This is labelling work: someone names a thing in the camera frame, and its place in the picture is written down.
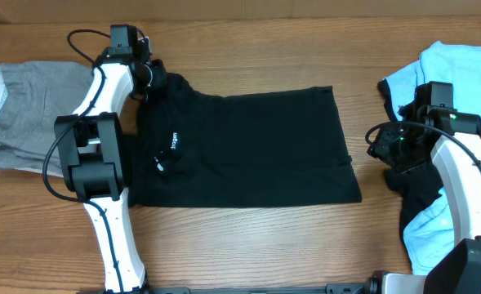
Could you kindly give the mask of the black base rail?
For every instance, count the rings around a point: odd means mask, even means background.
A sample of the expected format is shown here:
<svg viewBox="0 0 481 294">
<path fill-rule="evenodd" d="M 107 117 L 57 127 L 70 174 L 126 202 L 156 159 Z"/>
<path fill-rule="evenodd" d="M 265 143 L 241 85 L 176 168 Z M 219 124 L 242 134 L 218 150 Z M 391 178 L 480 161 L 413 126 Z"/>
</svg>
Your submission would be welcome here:
<svg viewBox="0 0 481 294">
<path fill-rule="evenodd" d="M 377 293 L 368 283 L 329 283 L 323 287 L 252 287 L 190 289 L 188 287 L 150 287 L 133 289 L 126 294 L 364 294 Z"/>
</svg>

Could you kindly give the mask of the light blue printed t-shirt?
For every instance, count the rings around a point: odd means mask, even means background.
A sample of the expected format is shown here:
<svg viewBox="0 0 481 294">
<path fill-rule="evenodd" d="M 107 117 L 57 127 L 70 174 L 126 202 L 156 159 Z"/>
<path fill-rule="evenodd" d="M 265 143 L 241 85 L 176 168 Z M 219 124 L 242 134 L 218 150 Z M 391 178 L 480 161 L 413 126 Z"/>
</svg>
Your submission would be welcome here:
<svg viewBox="0 0 481 294">
<path fill-rule="evenodd" d="M 394 103 L 413 101 L 415 89 L 421 84 L 451 83 L 457 110 L 481 117 L 481 47 L 435 42 L 417 61 L 384 79 L 392 85 Z M 439 192 L 441 196 L 420 212 L 403 233 L 403 245 L 416 275 L 428 274 L 454 247 L 444 187 Z"/>
</svg>

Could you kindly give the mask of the black polo shirt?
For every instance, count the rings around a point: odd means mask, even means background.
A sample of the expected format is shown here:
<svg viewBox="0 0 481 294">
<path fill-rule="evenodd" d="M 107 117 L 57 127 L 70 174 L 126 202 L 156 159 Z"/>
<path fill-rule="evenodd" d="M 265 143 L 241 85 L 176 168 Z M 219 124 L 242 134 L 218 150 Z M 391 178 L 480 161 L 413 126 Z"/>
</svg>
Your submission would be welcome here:
<svg viewBox="0 0 481 294">
<path fill-rule="evenodd" d="M 177 73 L 136 112 L 129 204 L 300 207 L 362 200 L 331 87 L 243 96 Z"/>
</svg>

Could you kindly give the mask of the folded grey shirt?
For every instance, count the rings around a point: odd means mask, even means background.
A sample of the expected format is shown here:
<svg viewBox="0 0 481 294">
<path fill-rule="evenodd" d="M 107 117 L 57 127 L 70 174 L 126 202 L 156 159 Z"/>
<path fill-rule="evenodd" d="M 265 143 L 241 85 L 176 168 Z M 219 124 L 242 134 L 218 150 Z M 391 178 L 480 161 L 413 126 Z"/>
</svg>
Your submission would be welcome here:
<svg viewBox="0 0 481 294">
<path fill-rule="evenodd" d="M 0 112 L 0 144 L 44 158 L 55 140 L 57 117 L 82 103 L 93 81 L 91 69 L 64 61 L 0 64 L 8 90 Z"/>
</svg>

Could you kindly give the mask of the black garment under blue shirt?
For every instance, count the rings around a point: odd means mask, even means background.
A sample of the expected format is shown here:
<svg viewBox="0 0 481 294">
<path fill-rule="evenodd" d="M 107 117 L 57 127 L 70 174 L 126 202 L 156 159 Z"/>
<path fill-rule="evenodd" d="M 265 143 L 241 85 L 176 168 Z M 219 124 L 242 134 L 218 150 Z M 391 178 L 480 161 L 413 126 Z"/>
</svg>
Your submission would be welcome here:
<svg viewBox="0 0 481 294">
<path fill-rule="evenodd" d="M 389 82 L 384 79 L 378 82 L 377 88 L 385 100 L 384 108 L 391 121 L 402 121 L 412 116 L 412 101 L 394 103 L 393 88 Z M 399 193 L 402 198 L 399 237 L 404 243 L 403 233 L 407 225 L 441 196 L 439 190 L 443 188 L 443 182 L 432 163 L 423 163 L 403 173 L 385 169 L 383 176 L 388 188 Z"/>
</svg>

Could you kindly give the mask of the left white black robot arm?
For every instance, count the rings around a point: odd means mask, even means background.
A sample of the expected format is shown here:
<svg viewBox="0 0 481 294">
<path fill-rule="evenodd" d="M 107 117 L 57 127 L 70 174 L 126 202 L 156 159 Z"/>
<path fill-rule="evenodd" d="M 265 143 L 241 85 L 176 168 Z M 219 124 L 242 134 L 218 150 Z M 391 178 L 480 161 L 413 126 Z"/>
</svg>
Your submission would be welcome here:
<svg viewBox="0 0 481 294">
<path fill-rule="evenodd" d="M 54 149 L 67 188 L 83 204 L 96 232 L 105 268 L 106 293 L 147 293 L 145 265 L 131 228 L 131 173 L 122 145 L 119 115 L 126 98 L 145 92 L 164 76 L 148 47 L 108 47 L 98 57 L 93 82 L 82 103 L 54 128 Z"/>
</svg>

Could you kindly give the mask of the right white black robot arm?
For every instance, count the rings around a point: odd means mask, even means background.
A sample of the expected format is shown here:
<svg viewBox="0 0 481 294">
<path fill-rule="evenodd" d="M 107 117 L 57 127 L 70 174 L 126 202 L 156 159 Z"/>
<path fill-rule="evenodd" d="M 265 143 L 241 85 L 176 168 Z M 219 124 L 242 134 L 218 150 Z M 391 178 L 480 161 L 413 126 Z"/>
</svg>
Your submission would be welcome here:
<svg viewBox="0 0 481 294">
<path fill-rule="evenodd" d="M 405 172 L 431 162 L 446 190 L 453 249 L 427 275 L 384 274 L 381 293 L 481 293 L 481 117 L 423 105 L 370 129 L 368 154 Z"/>
</svg>

